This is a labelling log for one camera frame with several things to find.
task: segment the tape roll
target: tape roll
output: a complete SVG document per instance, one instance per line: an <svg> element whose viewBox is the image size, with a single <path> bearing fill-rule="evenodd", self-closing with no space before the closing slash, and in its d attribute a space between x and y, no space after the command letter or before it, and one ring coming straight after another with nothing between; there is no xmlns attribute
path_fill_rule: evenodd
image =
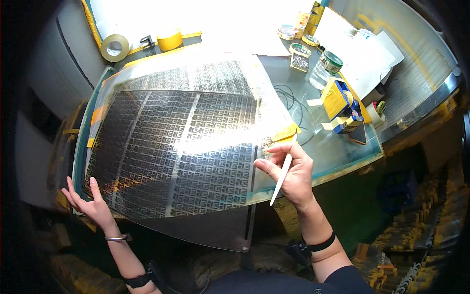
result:
<svg viewBox="0 0 470 294"><path fill-rule="evenodd" d="M180 29L173 29L157 35L158 46L161 51L175 49L183 43Z"/></svg>
<svg viewBox="0 0 470 294"><path fill-rule="evenodd" d="M132 44L120 34L112 34L104 39L101 44L101 55L111 62L118 62L124 59L129 53Z"/></svg>
<svg viewBox="0 0 470 294"><path fill-rule="evenodd" d="M348 103L349 103L349 106L351 106L351 105L353 104L353 101L354 101L354 96L353 96L353 94L352 94L351 92L349 92L349 91L346 91L346 90L344 90L343 93L346 94L347 100L348 100Z"/></svg>
<svg viewBox="0 0 470 294"><path fill-rule="evenodd" d="M314 36L311 35L303 35L302 41L314 47L317 47L320 44L320 42Z"/></svg>

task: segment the clear packing tape roll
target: clear packing tape roll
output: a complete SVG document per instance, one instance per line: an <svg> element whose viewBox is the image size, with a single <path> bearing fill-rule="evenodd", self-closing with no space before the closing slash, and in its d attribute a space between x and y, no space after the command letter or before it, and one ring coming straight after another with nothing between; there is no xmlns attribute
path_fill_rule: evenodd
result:
<svg viewBox="0 0 470 294"><path fill-rule="evenodd" d="M131 47L132 43L129 43L126 37L121 34L112 34L104 39L100 51L104 59L118 62L127 56Z"/></svg>

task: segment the hand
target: hand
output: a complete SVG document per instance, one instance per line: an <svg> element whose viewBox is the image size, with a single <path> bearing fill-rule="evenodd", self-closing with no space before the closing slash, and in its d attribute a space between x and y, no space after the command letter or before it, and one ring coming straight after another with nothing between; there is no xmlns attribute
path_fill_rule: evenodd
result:
<svg viewBox="0 0 470 294"><path fill-rule="evenodd" d="M92 219L97 225L100 226L105 234L107 231L115 230L117 227L116 221L111 215L111 211L108 208L108 205L103 200L103 197L101 197L100 188L98 188L98 184L96 183L96 179L94 177L90 178L90 189L93 194L93 201L85 201L80 198L80 196L75 192L75 189L73 189L73 182L69 176L67 177L67 185L69 186L69 190L62 188L62 193L65 194L67 199L77 211L84 213L86 216Z"/></svg>
<svg viewBox="0 0 470 294"><path fill-rule="evenodd" d="M281 186L284 196L302 211L314 199L312 193L313 160L305 153L298 143L280 143L267 149L274 153L269 160L257 159L254 165L268 174L276 183L281 174L281 168L288 152L292 156L292 163Z"/></svg>

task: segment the white wall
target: white wall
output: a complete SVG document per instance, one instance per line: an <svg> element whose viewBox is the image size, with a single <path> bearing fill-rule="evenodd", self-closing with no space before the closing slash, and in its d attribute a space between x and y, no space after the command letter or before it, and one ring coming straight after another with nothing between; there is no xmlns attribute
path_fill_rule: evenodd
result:
<svg viewBox="0 0 470 294"><path fill-rule="evenodd" d="M20 199L29 204L53 208L47 190L47 169L52 144L18 112L15 133L15 170Z"/></svg>
<svg viewBox="0 0 470 294"><path fill-rule="evenodd" d="M60 36L56 17L78 67ZM42 102L62 119L90 97L105 66L79 0L62 3L33 50L28 82Z"/></svg>

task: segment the person's left hand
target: person's left hand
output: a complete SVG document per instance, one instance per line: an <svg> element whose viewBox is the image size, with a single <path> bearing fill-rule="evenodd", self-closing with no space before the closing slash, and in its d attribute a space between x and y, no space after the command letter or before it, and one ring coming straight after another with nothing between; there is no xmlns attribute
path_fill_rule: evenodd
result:
<svg viewBox="0 0 470 294"><path fill-rule="evenodd" d="M84 213L86 216L91 218L106 234L106 231L110 231L116 227L116 221L111 215L111 211L101 197L98 183L94 177L90 178L90 189L93 194L93 201L85 201L75 192L73 188L72 179L67 177L67 185L69 190L62 188L62 193L67 197L72 206L79 212Z"/></svg>

